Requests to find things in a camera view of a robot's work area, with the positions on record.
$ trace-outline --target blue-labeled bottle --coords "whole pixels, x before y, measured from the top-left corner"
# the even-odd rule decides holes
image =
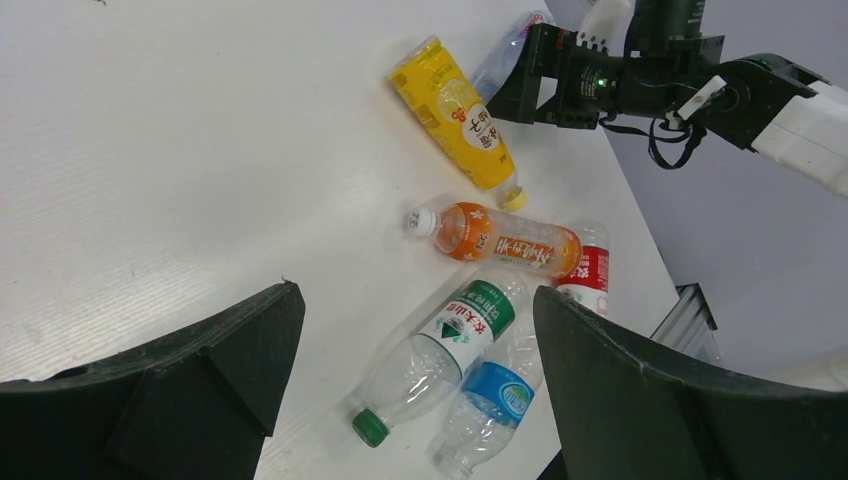
[[[483,356],[454,399],[442,427],[446,440],[436,453],[439,470],[452,480],[467,480],[475,466],[499,454],[542,379],[533,318],[524,315]]]

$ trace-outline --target clear water bottle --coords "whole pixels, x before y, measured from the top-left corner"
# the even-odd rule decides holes
[[[600,222],[579,220],[569,227],[580,237],[583,254],[569,275],[557,278],[554,287],[574,301],[607,317],[609,292],[609,235]]]
[[[477,90],[483,104],[498,93],[515,64],[521,56],[524,41],[527,40],[527,31],[537,23],[553,23],[551,14],[542,10],[527,12],[509,27],[495,48],[486,56],[474,75],[471,76],[471,85]]]
[[[542,384],[533,319],[525,315],[483,356],[450,408],[446,437],[436,453],[439,470],[466,480],[472,469],[499,454],[512,439]]]
[[[395,425],[431,411],[529,304],[521,277],[508,270],[479,270],[380,365],[366,391],[365,408],[353,419],[354,431],[377,447]]]

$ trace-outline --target white bottle cap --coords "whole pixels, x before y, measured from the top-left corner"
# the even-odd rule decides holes
[[[436,212],[419,208],[409,214],[406,229],[417,238],[427,238],[436,231]]]

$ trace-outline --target black cable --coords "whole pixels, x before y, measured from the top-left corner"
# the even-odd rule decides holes
[[[707,136],[707,129],[701,127],[699,125],[688,124],[687,130],[683,134],[678,137],[657,137],[656,133],[654,133],[654,127],[657,123],[657,119],[651,120],[651,128],[648,132],[644,130],[640,130],[635,127],[625,127],[621,125],[609,125],[607,123],[607,118],[603,118],[598,121],[598,123],[604,127],[605,129],[613,132],[620,133],[624,135],[638,135],[641,137],[648,137],[648,154],[651,156],[651,160],[654,161],[660,168],[663,170],[677,170],[678,168],[683,167],[689,162],[689,159],[692,158],[692,153],[698,148],[698,145],[701,144],[701,140]],[[660,124],[660,128],[667,131],[672,132],[669,128],[668,120],[663,120]],[[660,153],[657,142],[662,143],[681,143],[686,142],[686,145],[683,147],[683,153],[680,155],[680,158],[674,164],[668,163],[665,157]]]

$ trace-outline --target bottle cap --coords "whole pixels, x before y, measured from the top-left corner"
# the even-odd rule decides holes
[[[466,465],[463,465],[454,455],[455,451],[450,451],[451,449],[446,449],[442,447],[439,449],[436,454],[437,457],[441,457],[439,462],[436,464],[436,468],[442,472],[447,478],[451,480],[468,480],[471,478],[471,469]]]
[[[406,218],[406,229],[418,238],[427,238],[436,230],[436,212],[419,208]]]
[[[389,436],[389,427],[367,408],[354,417],[351,425],[359,438],[371,448],[377,448]]]
[[[501,203],[501,208],[507,212],[516,212],[524,208],[524,205],[527,205],[527,194],[524,193],[524,190],[521,190],[518,195]]]

